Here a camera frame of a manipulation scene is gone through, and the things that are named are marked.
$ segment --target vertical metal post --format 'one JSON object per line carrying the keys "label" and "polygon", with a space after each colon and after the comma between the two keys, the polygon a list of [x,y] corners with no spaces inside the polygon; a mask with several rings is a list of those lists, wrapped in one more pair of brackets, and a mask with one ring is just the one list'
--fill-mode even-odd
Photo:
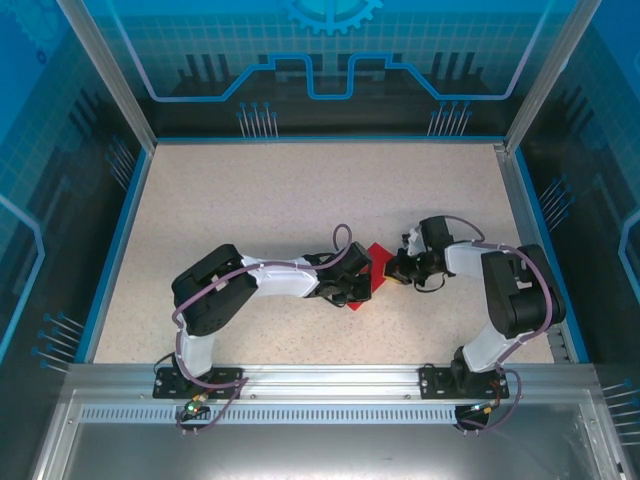
{"label": "vertical metal post", "polygon": [[82,404],[58,403],[32,480],[63,478],[80,423]]}
{"label": "vertical metal post", "polygon": [[578,45],[580,38],[582,38],[589,26],[600,2],[601,0],[577,0],[576,6],[569,14],[567,22],[558,35],[535,82],[533,82],[531,90],[529,90],[505,136],[508,154],[514,152],[520,145],[525,133],[533,123],[560,73],[562,73],[569,57]]}
{"label": "vertical metal post", "polygon": [[156,136],[87,7],[82,0],[57,1],[142,148],[153,154]]}

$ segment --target blue border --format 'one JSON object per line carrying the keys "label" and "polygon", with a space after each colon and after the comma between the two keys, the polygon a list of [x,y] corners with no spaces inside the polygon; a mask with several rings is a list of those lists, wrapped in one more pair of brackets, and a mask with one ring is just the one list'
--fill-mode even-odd
{"label": "blue border", "polygon": [[618,245],[618,257],[622,262],[622,267],[627,274],[627,278],[629,279],[629,283],[631,284],[633,293],[635,293],[636,295],[636,300],[638,300],[638,303],[640,303],[640,283],[638,283],[636,272],[633,270],[631,262],[629,261],[629,257],[627,256],[629,234],[631,233],[631,229],[638,222],[640,222],[640,209],[629,215],[629,217],[627,217],[627,219],[624,221],[624,224],[622,225],[622,232],[620,233],[620,244]]}
{"label": "blue border", "polygon": [[140,198],[142,197],[142,190],[149,173],[151,166],[151,157],[143,149],[138,156],[136,168],[133,171],[131,177],[131,183],[127,196],[122,204],[122,210],[120,211],[120,217],[116,229],[113,232],[113,239],[111,240],[111,246],[107,253],[107,258],[100,275],[100,281],[96,288],[96,293],[93,296],[93,303],[87,316],[87,323],[84,327],[78,350],[74,362],[86,363],[89,359],[91,350],[93,349],[95,342],[98,340],[102,327],[104,326],[104,318],[107,308],[111,302],[111,296],[113,295],[113,289],[115,287],[118,273],[120,272],[120,266],[122,265],[122,257],[124,256],[125,247],[129,241],[131,235],[131,229],[133,227],[133,220],[140,204]]}
{"label": "blue border", "polygon": [[38,256],[31,267],[31,273],[29,273],[29,277],[25,282],[24,288],[22,289],[22,293],[20,293],[20,297],[18,298],[18,303],[16,304],[13,313],[11,314],[11,319],[9,320],[9,324],[7,325],[7,329],[2,335],[2,341],[0,341],[0,363],[4,360],[4,356],[7,353],[7,349],[9,348],[9,344],[11,343],[11,339],[13,338],[13,334],[16,331],[16,327],[18,326],[18,322],[22,318],[22,312],[24,311],[25,306],[27,305],[27,300],[29,299],[29,295],[31,295],[31,290],[33,289],[33,285],[36,283],[38,278],[38,273],[40,273],[40,268],[44,263],[45,251],[44,251],[44,241],[42,240],[42,231],[40,230],[40,225],[38,222],[31,217],[26,211],[19,209],[11,200],[9,200],[4,195],[0,195],[0,205],[5,207],[11,213],[13,213],[16,218],[22,222],[31,232],[33,233],[33,238],[36,243],[36,250],[38,251]]}
{"label": "blue border", "polygon": [[477,135],[468,137],[434,137],[433,135],[341,135],[301,137],[158,137],[158,143],[296,143],[296,142],[432,142],[432,143],[500,143],[502,135]]}
{"label": "blue border", "polygon": [[549,235],[547,226],[544,223],[544,217],[542,216],[542,210],[540,209],[538,196],[536,195],[536,192],[533,188],[531,175],[529,175],[529,169],[527,168],[527,165],[524,161],[524,156],[522,154],[522,151],[520,150],[520,147],[516,149],[515,156],[516,161],[518,162],[518,168],[520,169],[520,173],[522,174],[522,180],[527,191],[527,196],[529,197],[529,202],[531,203],[531,210],[533,211],[536,223],[538,224],[540,238],[542,239],[547,258],[549,259],[549,265],[551,266],[551,270],[553,271],[553,274],[558,281],[558,288],[560,288],[560,293],[562,293],[562,295],[564,296],[565,302],[567,304],[567,326],[569,327],[569,332],[571,333],[571,340],[576,352],[576,356],[578,357],[578,361],[580,363],[589,363],[589,355],[587,354],[587,349],[584,346],[584,340],[582,339],[582,334],[580,333],[580,327],[578,326],[576,314],[573,310],[573,305],[571,304],[569,291],[567,290],[567,286],[564,283],[564,278],[562,277],[562,272],[560,270],[560,264],[558,263],[558,258],[556,257],[555,250],[553,249],[553,243],[551,242],[551,236]]}

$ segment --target blue graphic panel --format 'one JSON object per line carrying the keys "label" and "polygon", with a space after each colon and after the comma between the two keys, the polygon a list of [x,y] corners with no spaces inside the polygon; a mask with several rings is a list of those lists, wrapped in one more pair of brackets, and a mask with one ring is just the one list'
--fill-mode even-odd
{"label": "blue graphic panel", "polygon": [[140,145],[54,0],[0,0],[0,71],[0,462],[28,478]]}
{"label": "blue graphic panel", "polygon": [[[317,103],[344,102],[336,113],[349,113],[349,130],[408,134],[426,133],[439,101],[487,102],[468,133],[501,134],[574,2],[512,3],[266,0],[182,10],[93,0],[89,8],[143,108],[170,104],[147,110],[161,135],[226,134],[235,112],[209,105],[186,118],[185,105],[247,100],[277,102],[283,132],[294,134],[300,125],[307,134],[326,129]],[[384,120],[371,115],[371,100]],[[422,113],[411,112],[418,104]],[[408,117],[394,113],[405,106]]]}

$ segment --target grid pattern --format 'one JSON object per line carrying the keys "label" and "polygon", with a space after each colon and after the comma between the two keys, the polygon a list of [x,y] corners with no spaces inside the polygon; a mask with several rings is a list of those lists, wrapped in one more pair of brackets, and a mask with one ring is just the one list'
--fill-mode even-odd
{"label": "grid pattern", "polygon": [[[160,96],[170,96],[180,83],[178,70],[188,71],[186,55],[202,62],[202,55],[224,55],[233,76],[258,62],[266,53],[304,52],[322,55],[322,71],[317,75],[342,75],[338,55],[363,51],[392,51],[403,61],[428,74],[437,53],[446,65],[451,54],[475,54],[471,71],[481,67],[481,80],[491,93],[504,93],[529,42],[540,14],[535,13],[378,13],[347,35],[315,35],[280,15],[207,15],[173,17],[126,17],[123,25],[136,49],[151,83]],[[526,92],[537,74],[553,40],[565,20],[551,14],[518,84]],[[110,18],[97,19],[105,38],[127,79],[137,93],[142,84],[119,32]],[[214,62],[214,76],[222,66]],[[200,71],[205,66],[199,64]],[[459,78],[459,61],[453,78]],[[443,79],[446,68],[438,77]]]}
{"label": "grid pattern", "polygon": [[[627,186],[640,203],[640,102],[594,28],[585,32],[554,94],[576,85],[582,88],[581,94],[594,112],[593,120],[581,133],[582,141],[590,148],[611,149]],[[617,213],[624,219],[630,212]]]}
{"label": "grid pattern", "polygon": [[[68,114],[87,85],[102,83],[75,35],[68,33],[0,144],[0,193],[19,208],[26,209],[54,150],[79,147],[82,136]],[[15,216],[0,208],[0,258],[17,225]]]}

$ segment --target enclosure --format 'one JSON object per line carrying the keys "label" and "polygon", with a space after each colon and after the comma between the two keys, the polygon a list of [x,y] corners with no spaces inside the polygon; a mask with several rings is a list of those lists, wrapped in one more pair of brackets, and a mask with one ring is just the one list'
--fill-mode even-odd
{"label": "enclosure", "polygon": [[[638,18],[622,0],[0,0],[5,477],[636,478]],[[395,253],[442,214],[541,245],[566,302],[509,358],[504,426],[463,434],[478,399],[422,398],[418,369],[487,322],[460,275],[387,281],[357,311],[253,299],[216,333],[214,365],[248,378],[218,425],[183,438],[184,400],[153,398],[171,283],[219,245],[297,258],[347,223]]]}

